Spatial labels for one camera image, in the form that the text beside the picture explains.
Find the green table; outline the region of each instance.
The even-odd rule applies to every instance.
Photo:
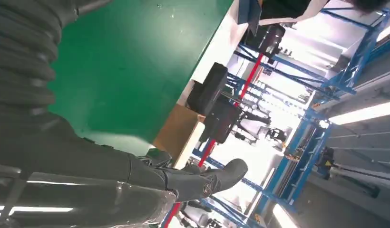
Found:
[[[146,153],[232,2],[115,0],[69,25],[51,111],[82,137]]]

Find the red pole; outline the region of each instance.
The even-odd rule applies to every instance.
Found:
[[[257,58],[257,61],[255,62],[253,70],[251,71],[250,75],[248,76],[247,81],[244,84],[243,91],[238,96],[239,99],[242,99],[245,96],[245,93],[247,93],[247,89],[250,86],[251,81],[254,78],[255,73],[257,72],[257,69],[258,69],[258,67],[259,67],[259,65],[260,65],[260,63],[262,61],[262,57],[263,57],[263,54],[260,53],[258,58]],[[198,163],[198,167],[199,168],[201,168],[203,166],[203,164],[206,161],[207,157],[209,157],[210,153],[212,152],[213,148],[215,147],[215,144],[216,144],[216,140],[211,139],[211,142],[210,142],[208,148],[206,149],[205,153],[202,155],[202,158],[201,158],[201,160]],[[173,217],[176,215],[176,213],[178,213],[178,210],[180,209],[180,205],[181,205],[181,203],[174,204],[173,208],[171,209],[171,214],[170,214],[170,216],[166,220],[166,224],[164,226],[165,228],[168,228],[168,225],[170,225],[171,220],[173,220]]]
[[[244,84],[244,89],[243,89],[243,91],[241,92],[241,94],[240,94],[240,96],[238,98],[242,99],[244,97],[245,93],[247,93],[247,89],[250,86],[251,81],[254,78],[254,75],[257,72],[258,67],[260,66],[260,63],[262,61],[262,57],[263,57],[263,54],[260,53],[258,58],[257,58],[257,61],[255,62],[253,70],[251,71],[250,75],[248,76],[247,81]]]

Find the blue metal frame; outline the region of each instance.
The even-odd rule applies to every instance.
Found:
[[[202,153],[199,151],[199,150],[196,150],[194,149],[193,152],[192,152],[193,155],[197,156],[197,157],[201,157],[202,156]],[[212,166],[215,166],[216,168],[219,168],[219,169],[223,169],[224,168],[224,165],[221,164],[220,162],[216,161],[215,159],[211,158],[211,157],[208,157],[206,159],[206,162],[211,164]],[[243,178],[241,179],[241,182],[243,182],[244,184],[248,185],[249,187],[253,188],[254,190],[256,190],[257,192],[261,192],[264,196],[268,197],[269,199],[275,201],[276,203],[278,203],[279,205],[281,205],[283,208],[289,210],[289,211],[293,211],[295,212],[295,209],[293,207],[290,207],[286,201],[284,201],[283,199],[275,196],[271,191],[267,191],[267,190],[264,190],[260,185],[248,180],[247,178]]]
[[[291,202],[299,196],[301,188],[304,186],[308,175],[312,171],[312,167],[315,165],[323,151],[325,143],[331,134],[331,128],[332,124],[330,124],[327,129],[316,128],[314,130],[312,137],[307,143],[306,148],[289,179],[287,187],[283,191],[282,198],[289,199]]]
[[[239,56],[239,57],[245,58],[245,59],[247,59],[247,60],[250,61],[250,62],[255,62],[255,58],[250,57],[250,56],[247,56],[247,55],[245,55],[245,54],[243,54],[243,53],[241,53],[241,52],[235,51],[234,54],[237,55],[237,56]],[[336,96],[334,96],[334,95],[332,95],[332,94],[329,94],[329,93],[325,92],[322,88],[320,88],[320,87],[315,87],[315,86],[313,86],[313,85],[310,85],[310,84],[308,84],[308,83],[302,81],[302,80],[300,79],[300,77],[297,77],[297,76],[293,76],[293,75],[287,74],[287,73],[285,73],[285,72],[283,72],[283,71],[281,71],[281,70],[278,70],[278,69],[276,69],[276,68],[274,68],[274,67],[272,67],[272,66],[270,66],[270,65],[268,65],[268,64],[266,64],[266,63],[263,63],[263,62],[261,62],[260,65],[263,66],[263,67],[265,67],[266,69],[269,69],[269,70],[271,70],[271,71],[273,71],[273,72],[275,72],[275,73],[277,73],[277,74],[280,74],[280,75],[282,75],[282,76],[284,76],[284,77],[286,77],[286,78],[288,78],[288,79],[290,79],[290,80],[292,80],[292,81],[294,81],[294,82],[297,82],[297,83],[299,83],[299,84],[301,84],[301,85],[303,85],[303,86],[305,86],[305,87],[308,87],[308,88],[310,88],[310,89],[316,90],[316,91],[320,92],[322,95],[324,95],[325,97],[327,97],[327,98],[329,98],[329,99],[339,100],[338,97],[336,97]]]
[[[376,40],[377,40],[379,33],[384,29],[387,21],[390,18],[390,9],[383,9],[382,12],[384,12],[385,16],[382,17],[383,18],[382,22],[378,23],[375,26],[366,25],[366,24],[354,21],[352,19],[346,18],[344,16],[341,16],[341,15],[338,15],[338,14],[335,14],[332,12],[332,11],[336,11],[336,10],[352,10],[352,9],[353,8],[325,8],[322,10],[322,13],[324,13],[324,14],[330,15],[330,16],[335,17],[337,19],[341,19],[345,22],[352,23],[356,26],[359,26],[361,28],[368,30],[368,32],[365,34],[364,38],[362,39],[362,42],[359,45],[359,47],[356,51],[356,54],[352,57],[351,62],[348,65],[347,69],[345,69],[343,72],[341,72],[338,76],[328,80],[325,77],[322,77],[321,75],[319,75],[317,73],[314,73],[308,69],[305,69],[301,66],[298,66],[290,61],[282,59],[279,56],[274,56],[273,59],[277,62],[280,62],[280,63],[288,65],[294,69],[297,69],[300,72],[302,72],[308,76],[311,76],[315,79],[290,75],[290,74],[287,74],[287,73],[285,73],[281,70],[278,70],[275,67],[272,67],[272,66],[265,64],[265,63],[261,63],[261,66],[263,66],[266,69],[269,69],[273,72],[276,72],[276,73],[278,73],[286,78],[289,78],[290,80],[293,80],[301,85],[304,85],[310,89],[318,91],[319,93],[323,94],[328,100],[339,99],[338,96],[341,95],[342,93],[345,93],[345,92],[351,93],[351,94],[356,94],[356,92],[352,89],[352,86],[356,82],[356,80],[358,79],[364,66],[368,62],[370,62],[373,59],[380,56],[381,54],[387,52],[388,49],[390,48],[390,42],[389,42],[389,43],[383,45],[382,47],[380,47],[372,52],[372,50],[376,44]],[[252,48],[249,48],[246,45],[239,45],[239,48],[246,54],[243,54],[241,52],[236,51],[235,52],[236,55],[243,57],[251,62],[255,62],[256,57],[250,51],[247,50],[247,48],[250,50],[252,50]],[[308,84],[307,82],[318,83],[318,84],[321,84],[321,86],[316,87],[316,86]],[[235,96],[239,95],[239,93],[243,89],[244,83],[245,83],[245,80],[238,78],[236,76],[233,76],[233,75],[229,75],[229,80],[227,82],[228,85],[230,85],[234,88],[234,95]],[[336,88],[335,93],[325,91],[324,88],[327,86],[335,87]],[[271,96],[275,97],[276,99],[281,100],[287,106],[294,105],[294,106],[298,107],[297,105],[292,103],[292,101],[298,101],[297,98],[293,98],[293,97],[289,97],[289,96],[285,95],[288,98],[286,100],[286,99],[283,99],[281,97],[276,96],[275,94],[269,93],[266,90],[266,88],[272,89],[273,91],[276,91],[278,93],[281,93],[281,92],[269,87],[268,85],[265,85],[264,88],[261,88],[261,87],[254,85],[254,84],[251,84],[250,88],[256,89],[257,91],[261,92],[261,95],[258,96],[256,94],[252,93],[251,91],[247,91],[247,94],[249,94],[251,97],[257,98],[258,101],[260,101],[260,100],[265,101],[264,99],[262,99],[262,94],[270,94]],[[299,127],[298,127],[293,139],[291,140],[291,142],[287,146],[288,151],[295,151],[297,149],[297,147],[300,144],[300,140],[303,137],[304,132],[308,128],[309,124],[312,124],[312,126],[315,127],[315,129],[314,129],[314,133],[312,134],[312,137],[307,142],[307,146],[306,146],[304,152],[302,153],[301,158],[298,161],[295,170],[291,174],[289,181],[283,190],[282,195],[280,197],[278,197],[273,192],[274,192],[277,184],[281,180],[284,171],[288,167],[289,160],[287,158],[282,159],[282,161],[280,162],[276,171],[274,172],[273,176],[271,177],[271,180],[268,183],[266,189],[262,189],[262,187],[259,184],[255,184],[246,178],[241,180],[243,183],[245,183],[246,185],[248,185],[249,187],[253,188],[256,191],[261,192],[263,195],[260,202],[258,203],[256,209],[254,210],[255,213],[258,213],[258,214],[262,213],[269,200],[275,201],[276,203],[278,203],[279,205],[281,205],[282,207],[284,207],[287,210],[295,211],[294,207],[292,206],[293,202],[299,197],[299,195],[302,191],[302,188],[305,185],[310,172],[312,171],[312,168],[314,167],[315,163],[319,159],[319,156],[325,147],[325,143],[328,140],[328,137],[331,134],[331,129],[333,127],[332,123],[329,123],[329,127],[327,129],[320,128],[317,125],[317,123],[315,123],[314,121],[316,119],[324,120],[325,118],[323,116],[315,113],[312,109],[305,110],[305,115],[301,116],[301,118],[302,118],[302,121],[299,124]],[[196,156],[199,156],[199,157],[202,156],[202,153],[197,149],[195,149],[193,151],[193,154]],[[220,168],[220,169],[222,169],[224,167],[221,163],[219,163],[218,161],[216,161],[210,157],[207,158],[206,162],[208,162],[209,164],[211,164],[217,168]],[[215,202],[219,203],[222,206],[222,208],[224,208],[227,212],[215,207],[214,205],[212,205],[211,203],[209,203],[208,201],[206,201],[204,199],[202,199],[201,201],[205,205],[210,207],[211,209],[215,210],[216,212],[218,212],[219,214],[224,216],[226,219],[235,223],[238,227],[245,227],[245,228],[249,228],[250,226],[252,226],[252,227],[256,226],[258,228],[261,227],[259,224],[257,224],[252,219],[247,218],[244,214],[242,214],[239,211],[224,204],[224,202],[222,202],[221,200],[219,200],[213,196],[211,197],[211,199],[213,199]],[[245,224],[244,219],[249,219],[248,224]]]
[[[357,26],[363,27],[367,29],[367,32],[365,36],[363,37],[358,49],[356,50],[356,53],[353,55],[348,67],[340,72],[338,75],[334,76],[331,78],[328,82],[322,84],[322,88],[327,87],[327,86],[336,86],[339,88],[339,85],[344,86],[344,87],[353,87],[353,85],[357,82],[359,79],[359,76],[361,75],[364,67],[366,66],[367,63],[372,61],[374,58],[378,57],[380,53],[384,53],[386,48],[390,48],[390,44],[386,48],[381,48],[380,50],[376,51],[374,49],[376,43],[377,43],[377,38],[379,34],[384,30],[385,26],[387,25],[389,19],[390,19],[390,9],[383,9],[382,12],[384,15],[381,15],[379,19],[382,18],[382,21],[379,22],[378,24],[372,26],[375,24],[379,19],[374,21],[372,25],[365,25],[360,22],[356,22],[354,20],[345,18],[343,16],[337,15],[331,10],[341,10],[341,9],[323,9],[322,13],[331,15],[335,18],[341,19],[343,21],[353,23]],[[337,89],[334,91],[334,94],[336,96],[341,96],[344,94],[343,91]],[[320,103],[325,103],[329,101],[330,99],[325,99],[319,101]]]

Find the ceiling light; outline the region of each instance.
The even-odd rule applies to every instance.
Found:
[[[335,124],[342,125],[363,120],[369,120],[386,115],[390,115],[390,102],[334,116],[331,117],[329,120]]]
[[[384,29],[380,33],[379,37],[377,38],[377,42],[379,42],[380,40],[386,38],[389,34],[390,34],[390,26],[388,26],[388,28]]]
[[[297,228],[292,218],[279,204],[276,204],[273,208],[273,214],[282,228]]]

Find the metal rack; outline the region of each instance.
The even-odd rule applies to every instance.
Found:
[[[381,54],[385,53],[385,49],[390,47],[390,42],[388,42],[382,47],[377,48],[373,51],[380,32],[384,30],[387,22],[390,19],[390,9],[383,9],[383,15],[381,15],[376,20],[378,21],[377,24],[373,23],[374,25],[366,25],[334,13],[334,11],[338,10],[352,9],[353,8],[326,8],[322,10],[322,13],[324,14],[330,15],[334,18],[343,20],[348,23],[352,23],[367,30],[347,68],[331,79],[327,79],[288,60],[280,58],[279,56],[274,56],[273,59],[275,61],[290,66],[306,74],[307,76],[309,76],[309,78],[294,76],[285,73],[277,69],[276,67],[273,67],[261,61],[261,54],[258,57],[254,56],[249,51],[252,50],[252,48],[244,44],[240,44],[238,47],[241,51],[235,51],[234,54],[244,59],[247,59],[250,62],[254,62],[255,66],[253,69],[253,73],[255,73],[256,66],[263,66],[264,68],[272,72],[278,73],[283,77],[297,82],[309,89],[317,91],[325,97],[325,99],[320,100],[319,103],[325,103],[332,99],[339,100],[339,97],[345,93],[350,93],[354,95],[356,94],[356,91],[353,90],[353,85],[358,80],[365,65],[380,56]],[[325,147],[326,141],[331,134],[333,124],[327,119],[325,119],[323,116],[315,113],[312,108],[305,109],[303,107],[300,107],[297,104],[297,98],[283,94],[268,85],[261,86],[250,83],[250,78],[254,76],[253,73],[251,73],[252,76],[250,75],[247,81],[238,78],[237,76],[229,75],[227,85],[234,89],[234,95],[241,94],[240,98],[242,98],[244,94],[248,94],[249,96],[253,97],[254,102],[258,104],[260,101],[268,102],[262,98],[262,94],[269,94],[272,97],[275,97],[276,99],[282,101],[283,104],[286,106],[296,107],[302,110],[303,115],[296,115],[301,119],[301,122],[299,124],[299,127],[295,131],[293,138],[287,145],[287,152],[293,153],[299,147],[301,140],[307,130],[312,131],[312,133],[307,139],[305,139],[306,144],[303,153],[300,156],[300,159],[295,162],[284,157],[276,168],[275,172],[273,173],[265,189],[263,189],[259,184],[253,183],[246,178],[242,179],[241,182],[245,183],[247,186],[253,188],[257,192],[262,193],[262,198],[260,199],[256,209],[254,210],[255,213],[261,214],[270,200],[281,205],[284,209],[288,211],[295,211],[293,204],[295,200],[299,197],[305,183],[307,182],[309,174],[311,173],[314,165],[319,159]],[[328,91],[325,89],[327,87],[332,87],[334,89]],[[324,121],[327,126],[321,127],[318,123],[319,121]],[[206,155],[209,154],[213,145],[213,140],[209,140],[207,145],[205,146],[205,149],[202,152],[198,149],[194,149],[193,155],[200,158],[205,158]],[[222,169],[224,167],[224,165],[222,165],[211,157],[207,157],[205,161],[216,168]],[[210,200],[216,202],[219,206],[216,206],[216,204],[211,203]],[[217,213],[219,213],[220,215],[222,215],[223,217],[225,217],[226,219],[228,219],[229,221],[235,223],[238,227],[262,227],[253,219],[250,219],[243,213],[231,208],[229,205],[225,204],[218,198],[210,197],[210,200],[201,199],[200,201],[214,211],[216,211]]]

